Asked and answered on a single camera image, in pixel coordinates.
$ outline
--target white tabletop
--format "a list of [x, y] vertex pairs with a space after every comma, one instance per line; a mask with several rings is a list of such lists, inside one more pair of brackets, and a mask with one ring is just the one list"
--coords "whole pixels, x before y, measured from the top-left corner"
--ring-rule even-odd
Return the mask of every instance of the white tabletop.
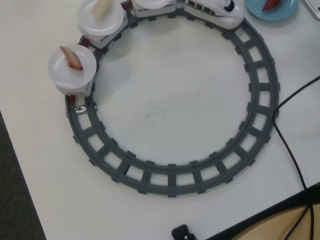
[[[48, 240], [170, 240], [181, 224], [202, 240], [303, 190], [274, 130], [254, 165], [201, 195], [139, 194], [93, 167], [73, 140], [65, 98], [48, 75], [50, 56], [81, 36], [81, 4], [0, 1], [0, 110]], [[320, 23], [303, 4], [283, 22], [246, 17], [274, 57], [280, 101], [320, 75]], [[94, 99], [121, 147], [157, 163], [181, 164], [233, 137], [246, 116], [248, 82], [241, 57], [217, 31], [197, 21], [160, 19], [110, 45]], [[277, 120], [308, 187], [320, 182], [319, 93], [320, 83], [312, 85]]]

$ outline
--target floor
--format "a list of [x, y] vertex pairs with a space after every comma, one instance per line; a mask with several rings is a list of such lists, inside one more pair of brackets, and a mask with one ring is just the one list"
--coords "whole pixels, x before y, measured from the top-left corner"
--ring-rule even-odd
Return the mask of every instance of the floor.
[[1, 112], [0, 195], [0, 239], [46, 239]]

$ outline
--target apple slice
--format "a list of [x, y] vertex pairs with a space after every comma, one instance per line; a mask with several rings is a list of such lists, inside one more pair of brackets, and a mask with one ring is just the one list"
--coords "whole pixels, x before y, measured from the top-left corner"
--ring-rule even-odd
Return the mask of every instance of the apple slice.
[[268, 11], [270, 9], [274, 9], [276, 6], [280, 4], [281, 0], [266, 0], [265, 5], [262, 9], [262, 11]]
[[98, 0], [94, 6], [93, 15], [97, 19], [101, 18], [110, 7], [111, 2], [112, 0]]
[[65, 46], [60, 46], [60, 49], [64, 53], [70, 68], [78, 71], [82, 71], [84, 69], [80, 63], [78, 56], [73, 51]]

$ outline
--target train track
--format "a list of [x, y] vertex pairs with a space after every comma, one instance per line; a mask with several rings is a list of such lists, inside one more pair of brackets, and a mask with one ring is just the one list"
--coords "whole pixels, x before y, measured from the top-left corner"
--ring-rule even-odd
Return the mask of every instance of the train track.
[[[247, 105], [247, 116], [245, 121], [239, 125], [239, 131], [234, 138], [231, 138], [225, 147], [210, 154], [204, 160], [195, 160], [184, 165], [168, 164], [158, 165], [152, 161], [143, 161], [136, 157], [133, 152], [124, 151], [118, 146], [118, 143], [110, 138], [105, 132], [103, 123], [98, 119], [96, 114], [97, 107], [93, 100], [94, 87], [92, 88], [91, 95], [85, 98], [86, 114], [90, 120], [91, 126], [87, 129], [82, 129], [79, 123], [78, 114], [76, 113], [75, 96], [66, 96], [66, 115], [69, 119], [72, 131], [74, 133], [74, 140], [80, 144], [84, 152], [89, 157], [89, 161], [99, 167], [116, 183], [125, 184], [131, 188], [138, 190], [141, 194], [152, 193], [159, 195], [167, 195], [174, 198], [177, 195], [198, 193], [205, 193], [206, 190], [221, 184], [227, 184], [233, 180], [233, 177], [240, 173], [243, 169], [251, 166], [255, 162], [255, 157], [268, 143], [270, 139], [272, 125], [272, 113], [279, 103], [280, 84], [276, 72], [275, 62], [272, 58], [262, 36], [248, 23], [245, 19], [238, 28], [242, 28], [244, 32], [250, 37], [249, 40], [243, 42], [235, 33], [234, 30], [226, 30], [217, 25], [212, 24], [206, 20], [195, 17], [182, 8], [177, 8], [175, 12], [162, 14], [159, 16], [137, 18], [133, 16], [130, 9], [127, 9], [128, 25], [122, 30], [135, 28], [141, 21], [154, 21], [159, 16], [167, 16], [168, 18], [175, 18], [176, 16], [186, 17], [189, 21], [199, 20], [202, 21], [208, 28], [216, 28], [221, 32], [221, 35], [227, 40], [231, 41], [235, 46], [235, 51], [242, 56], [244, 60], [244, 69], [250, 77], [249, 91], [251, 92], [251, 99]], [[122, 34], [119, 33], [114, 40], [121, 38]], [[80, 45], [88, 44], [88, 41], [82, 37]], [[256, 47], [262, 57], [262, 60], [254, 61], [249, 50]], [[96, 49], [94, 55], [97, 61], [97, 72], [99, 71], [99, 61], [104, 54], [107, 54], [108, 45], [103, 49]], [[269, 82], [259, 82], [257, 69], [265, 68], [269, 78]], [[269, 106], [259, 105], [260, 92], [270, 93]], [[266, 122], [262, 130], [253, 127], [253, 123], [257, 114], [266, 116]], [[89, 144], [88, 138], [97, 135], [103, 143], [103, 147], [95, 151]], [[256, 137], [253, 147], [247, 152], [241, 147], [241, 143], [247, 135]], [[104, 157], [109, 153], [115, 154], [121, 159], [121, 164], [118, 168], [114, 168], [104, 161]], [[230, 154], [235, 153], [239, 156], [240, 161], [231, 168], [227, 168], [223, 160]], [[141, 180], [134, 179], [127, 176], [127, 171], [133, 166], [141, 169], [143, 175]], [[218, 176], [211, 179], [203, 180], [201, 171], [209, 167], [215, 166], [219, 172]], [[152, 174], [167, 175], [168, 184], [155, 185], [150, 183]], [[194, 183], [189, 185], [177, 185], [177, 176], [182, 174], [192, 174]]]

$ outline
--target black cable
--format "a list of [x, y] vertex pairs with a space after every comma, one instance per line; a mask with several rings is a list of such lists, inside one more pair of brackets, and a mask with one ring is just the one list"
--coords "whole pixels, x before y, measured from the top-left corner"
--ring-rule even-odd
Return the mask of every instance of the black cable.
[[309, 210], [309, 206], [307, 206], [305, 208], [305, 210], [303, 211], [303, 213], [301, 214], [301, 216], [299, 217], [299, 219], [296, 221], [296, 223], [293, 225], [293, 227], [290, 229], [290, 231], [288, 232], [288, 234], [285, 236], [285, 238], [283, 240], [288, 240], [290, 235], [294, 232], [294, 230], [296, 229], [296, 227], [299, 225], [299, 223], [301, 222], [301, 220], [304, 218], [304, 216], [306, 215], [306, 213]]
[[[305, 84], [304, 86], [300, 87], [297, 91], [295, 91], [293, 94], [291, 94], [287, 99], [285, 99], [282, 103], [280, 103], [274, 110], [273, 114], [272, 114], [272, 123], [274, 125], [274, 128], [276, 130], [276, 132], [279, 134], [282, 142], [284, 143], [286, 149], [288, 150], [291, 158], [292, 158], [292, 161], [295, 165], [295, 168], [299, 174], [299, 177], [300, 177], [300, 180], [301, 180], [301, 183], [302, 183], [302, 186], [304, 188], [305, 191], [308, 190], [307, 186], [306, 186], [306, 183], [305, 183], [305, 180], [304, 180], [304, 177], [302, 176], [302, 173], [301, 173], [301, 170], [298, 166], [298, 163], [292, 153], [292, 151], [290, 150], [285, 138], [282, 136], [277, 124], [276, 124], [276, 114], [277, 112], [279, 111], [279, 109], [285, 105], [290, 99], [292, 99], [295, 95], [297, 95], [298, 93], [300, 93], [302, 90], [304, 90], [305, 88], [309, 87], [311, 84], [314, 84], [316, 81], [320, 80], [320, 76], [316, 77], [315, 79], [313, 79], [312, 81], [308, 82], [307, 84]], [[311, 230], [310, 230], [310, 240], [313, 240], [314, 239], [314, 228], [315, 228], [315, 214], [314, 214], [314, 207], [313, 207], [313, 204], [310, 203], [308, 205], [308, 207], [305, 208], [305, 210], [303, 211], [302, 215], [299, 217], [299, 219], [297, 220], [297, 222], [293, 225], [293, 227], [291, 228], [291, 230], [288, 232], [288, 234], [285, 236], [284, 240], [287, 240], [290, 235], [293, 233], [293, 231], [296, 229], [296, 227], [298, 226], [298, 224], [300, 223], [300, 221], [302, 220], [302, 218], [305, 216], [305, 214], [307, 213], [307, 211], [310, 209], [310, 215], [311, 215]]]

